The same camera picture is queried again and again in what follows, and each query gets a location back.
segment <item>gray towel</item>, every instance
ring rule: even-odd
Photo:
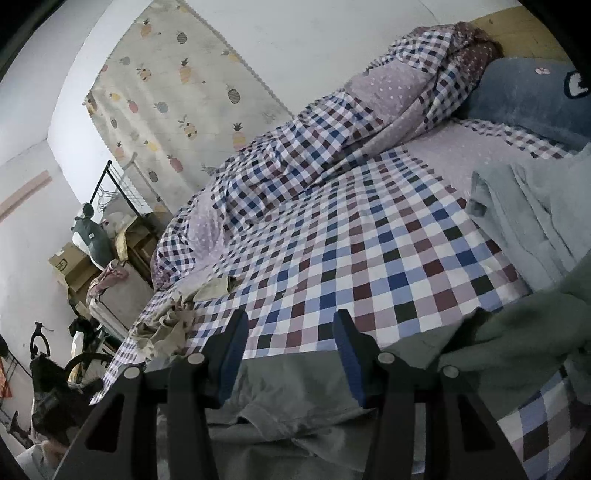
[[[572,158],[479,168],[467,211],[537,291],[561,280],[591,249],[590,186],[588,144]]]

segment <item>checkered blanket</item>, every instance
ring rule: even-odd
[[[386,346],[525,294],[512,265],[468,218],[465,200],[404,148],[405,140],[449,115],[478,78],[462,67],[475,38],[458,31],[421,29],[368,70],[371,80],[380,66],[406,61],[433,75],[416,98],[421,122],[392,140],[399,146],[364,155],[364,141],[397,120],[378,116],[341,89],[229,159],[161,238],[152,265],[158,290],[141,318],[197,266],[187,231],[203,195],[223,216],[229,238],[212,275],[233,275],[239,285],[195,305],[199,321],[187,352],[221,332],[236,308],[249,314],[245,358],[252,358],[334,349],[337,308],[347,308],[361,331]],[[463,60],[455,61],[460,55]],[[135,359],[127,339],[109,367],[105,390]],[[580,442],[570,424],[571,404],[568,379],[558,373],[499,422],[531,479],[553,478]]]

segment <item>bed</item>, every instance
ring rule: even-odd
[[[337,308],[383,347],[527,294],[465,212],[466,178],[474,158],[494,161],[500,148],[557,160],[570,151],[524,128],[450,119],[498,56],[467,24],[419,28],[344,88],[228,159],[161,238],[155,294],[140,319],[193,271],[230,275],[238,280],[233,292],[195,305],[199,321],[186,352],[221,332],[240,307],[249,314],[244,358],[267,358],[333,351]],[[472,163],[459,161],[470,149]],[[136,361],[128,338],[95,401]],[[559,371],[500,419],[529,478],[555,478],[581,441],[573,401]]]

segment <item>screw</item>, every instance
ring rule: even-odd
[[[453,365],[446,365],[443,367],[442,371],[443,375],[445,375],[447,378],[457,378],[457,376],[460,374],[460,371]]]
[[[380,362],[381,364],[384,364],[384,365],[393,364],[395,360],[396,360],[396,357],[393,354],[391,354],[390,352],[382,352],[381,354],[378,355],[378,362]]]
[[[187,361],[191,365],[199,365],[205,361],[205,356],[202,353],[191,353],[191,355],[187,357]]]
[[[129,367],[125,372],[125,378],[129,378],[130,380],[133,380],[134,378],[138,378],[139,376],[139,368],[138,367]]]

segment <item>plush toy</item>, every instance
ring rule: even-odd
[[[95,210],[90,203],[82,205],[82,213],[74,218],[76,223],[72,227],[73,243],[87,253],[92,262],[104,270],[113,256],[111,242],[101,226],[92,220]]]

